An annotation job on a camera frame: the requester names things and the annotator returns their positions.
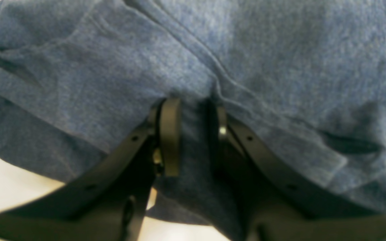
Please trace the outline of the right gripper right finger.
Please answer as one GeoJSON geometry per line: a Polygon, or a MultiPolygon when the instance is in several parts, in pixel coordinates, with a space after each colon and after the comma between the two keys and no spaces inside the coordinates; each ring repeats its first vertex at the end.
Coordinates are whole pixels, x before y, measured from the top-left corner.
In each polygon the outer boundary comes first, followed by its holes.
{"type": "Polygon", "coordinates": [[[222,104],[207,112],[211,169],[234,195],[245,241],[386,241],[385,213],[294,171],[222,104]]]}

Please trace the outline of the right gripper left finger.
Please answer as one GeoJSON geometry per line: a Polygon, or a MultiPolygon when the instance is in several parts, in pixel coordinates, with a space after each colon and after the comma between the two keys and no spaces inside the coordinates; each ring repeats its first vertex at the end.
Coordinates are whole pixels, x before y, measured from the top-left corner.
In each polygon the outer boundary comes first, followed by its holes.
{"type": "Polygon", "coordinates": [[[181,100],[157,101],[102,162],[54,192],[0,212],[6,241],[136,241],[158,176],[179,175],[181,100]]]}

